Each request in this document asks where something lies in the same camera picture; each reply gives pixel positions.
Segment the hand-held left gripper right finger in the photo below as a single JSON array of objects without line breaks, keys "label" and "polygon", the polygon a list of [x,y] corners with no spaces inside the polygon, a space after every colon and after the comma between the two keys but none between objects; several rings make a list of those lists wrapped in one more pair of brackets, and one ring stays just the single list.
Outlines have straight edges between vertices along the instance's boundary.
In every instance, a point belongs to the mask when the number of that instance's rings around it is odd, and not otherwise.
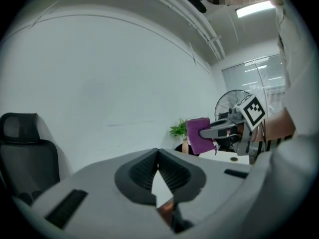
[{"label": "hand-held left gripper right finger", "polygon": [[248,176],[243,164],[158,151],[158,169],[174,201],[174,233],[201,223],[236,191]]}]

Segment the window with blinds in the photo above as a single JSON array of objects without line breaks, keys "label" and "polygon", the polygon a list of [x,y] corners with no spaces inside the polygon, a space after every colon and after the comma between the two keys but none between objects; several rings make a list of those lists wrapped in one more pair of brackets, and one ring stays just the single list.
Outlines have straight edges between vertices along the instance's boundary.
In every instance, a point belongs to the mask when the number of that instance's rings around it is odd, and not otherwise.
[{"label": "window with blinds", "polygon": [[284,67],[279,55],[262,57],[222,70],[226,89],[255,94],[271,117],[284,108]]}]

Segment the purple cloth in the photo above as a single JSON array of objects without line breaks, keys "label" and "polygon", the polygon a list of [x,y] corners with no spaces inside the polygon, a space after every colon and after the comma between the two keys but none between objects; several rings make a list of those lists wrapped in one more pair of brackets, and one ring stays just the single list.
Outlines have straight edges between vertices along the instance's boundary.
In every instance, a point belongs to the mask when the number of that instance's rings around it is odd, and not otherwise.
[{"label": "purple cloth", "polygon": [[211,138],[202,138],[199,132],[203,129],[210,128],[209,118],[198,118],[186,121],[187,136],[192,147],[194,155],[214,150],[217,153],[216,146]]}]

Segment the ceiling light panel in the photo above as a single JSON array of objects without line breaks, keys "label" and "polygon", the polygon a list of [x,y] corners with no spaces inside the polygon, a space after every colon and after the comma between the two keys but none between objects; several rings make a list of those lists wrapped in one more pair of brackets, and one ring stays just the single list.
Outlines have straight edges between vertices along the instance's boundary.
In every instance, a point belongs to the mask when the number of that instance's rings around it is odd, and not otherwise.
[{"label": "ceiling light panel", "polygon": [[264,10],[269,10],[275,8],[270,1],[266,0],[263,2],[258,2],[254,4],[250,4],[248,6],[244,6],[235,10],[238,18],[242,18],[244,16],[254,14],[257,12],[261,12]]}]

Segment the person's cream shirt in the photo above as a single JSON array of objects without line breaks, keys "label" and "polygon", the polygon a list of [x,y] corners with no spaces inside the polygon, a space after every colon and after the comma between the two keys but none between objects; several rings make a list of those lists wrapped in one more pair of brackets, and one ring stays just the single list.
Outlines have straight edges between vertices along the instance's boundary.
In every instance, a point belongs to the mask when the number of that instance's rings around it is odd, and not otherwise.
[{"label": "person's cream shirt", "polygon": [[292,4],[275,5],[278,46],[286,78],[284,108],[295,125],[292,139],[269,154],[255,205],[298,205],[319,174],[319,49]]}]

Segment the white ceiling pipes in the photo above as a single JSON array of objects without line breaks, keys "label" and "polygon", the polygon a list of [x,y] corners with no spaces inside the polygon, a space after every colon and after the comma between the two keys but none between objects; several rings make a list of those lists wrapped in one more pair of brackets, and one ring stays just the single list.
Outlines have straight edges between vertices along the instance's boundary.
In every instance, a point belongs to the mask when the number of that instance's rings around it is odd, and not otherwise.
[{"label": "white ceiling pipes", "polygon": [[162,2],[178,12],[199,32],[218,61],[226,58],[225,51],[220,42],[221,36],[216,34],[206,17],[188,0],[162,0]]}]

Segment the green artificial plant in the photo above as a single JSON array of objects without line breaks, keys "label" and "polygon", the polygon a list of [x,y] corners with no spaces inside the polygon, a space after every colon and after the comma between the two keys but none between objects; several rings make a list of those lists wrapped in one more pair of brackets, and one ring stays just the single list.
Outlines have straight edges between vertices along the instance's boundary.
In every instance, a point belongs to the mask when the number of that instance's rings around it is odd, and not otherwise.
[{"label": "green artificial plant", "polygon": [[182,140],[188,140],[186,120],[180,119],[179,124],[177,126],[171,126],[169,134],[173,137],[180,136]]}]

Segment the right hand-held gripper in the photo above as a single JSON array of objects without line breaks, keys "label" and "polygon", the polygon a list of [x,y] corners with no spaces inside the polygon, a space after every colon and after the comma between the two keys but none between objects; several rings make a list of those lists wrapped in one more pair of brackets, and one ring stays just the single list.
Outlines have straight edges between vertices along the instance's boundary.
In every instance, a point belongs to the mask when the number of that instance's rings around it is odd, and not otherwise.
[{"label": "right hand-held gripper", "polygon": [[243,125],[237,142],[237,155],[249,155],[250,144],[253,142],[254,132],[260,129],[260,123],[266,117],[266,112],[255,94],[249,94],[230,109],[229,119],[217,120],[210,127],[199,131],[202,138],[229,138],[237,135],[237,127]]}]

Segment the large black floor fan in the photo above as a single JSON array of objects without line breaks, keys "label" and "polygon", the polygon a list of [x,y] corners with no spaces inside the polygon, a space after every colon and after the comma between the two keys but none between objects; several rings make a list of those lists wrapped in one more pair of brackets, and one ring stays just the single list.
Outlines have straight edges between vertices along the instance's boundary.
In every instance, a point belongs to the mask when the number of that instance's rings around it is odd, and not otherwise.
[{"label": "large black floor fan", "polygon": [[249,95],[244,90],[232,90],[225,93],[215,107],[215,120],[225,119],[234,106]]}]

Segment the person's right forearm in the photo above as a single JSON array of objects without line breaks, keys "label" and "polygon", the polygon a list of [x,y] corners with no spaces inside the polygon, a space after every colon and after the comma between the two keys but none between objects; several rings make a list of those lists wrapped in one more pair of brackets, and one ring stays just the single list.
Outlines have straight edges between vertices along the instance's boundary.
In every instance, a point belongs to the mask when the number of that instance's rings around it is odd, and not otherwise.
[{"label": "person's right forearm", "polygon": [[272,117],[263,119],[266,141],[293,135],[296,128],[286,108]]}]

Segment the black cloth mat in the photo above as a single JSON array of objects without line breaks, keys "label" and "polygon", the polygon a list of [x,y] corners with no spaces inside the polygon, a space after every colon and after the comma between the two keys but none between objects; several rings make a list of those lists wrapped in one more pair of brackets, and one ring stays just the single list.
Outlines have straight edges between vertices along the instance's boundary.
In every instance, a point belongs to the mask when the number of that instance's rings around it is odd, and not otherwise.
[{"label": "black cloth mat", "polygon": [[[182,146],[183,146],[183,144],[180,144],[180,145],[177,146],[174,150],[183,153]],[[187,152],[187,154],[193,155],[193,156],[198,156],[198,155],[194,154],[193,149],[192,149],[191,145],[189,145],[189,144],[188,144],[188,152]]]}]

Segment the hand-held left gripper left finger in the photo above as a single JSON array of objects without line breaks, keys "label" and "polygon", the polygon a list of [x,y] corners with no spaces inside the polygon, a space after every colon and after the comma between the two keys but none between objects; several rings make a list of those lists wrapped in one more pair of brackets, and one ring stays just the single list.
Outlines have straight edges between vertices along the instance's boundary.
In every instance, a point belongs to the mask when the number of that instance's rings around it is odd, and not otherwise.
[{"label": "hand-held left gripper left finger", "polygon": [[152,194],[157,153],[147,149],[90,164],[33,204],[14,203],[45,239],[168,239],[174,231]]}]

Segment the black mesh office chair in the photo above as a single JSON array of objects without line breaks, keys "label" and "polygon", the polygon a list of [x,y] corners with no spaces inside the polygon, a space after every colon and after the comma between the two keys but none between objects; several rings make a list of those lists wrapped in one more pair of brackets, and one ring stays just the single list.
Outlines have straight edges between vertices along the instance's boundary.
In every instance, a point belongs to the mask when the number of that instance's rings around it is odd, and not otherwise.
[{"label": "black mesh office chair", "polygon": [[0,117],[0,171],[9,192],[29,206],[60,182],[57,149],[40,138],[37,119],[36,113]]}]

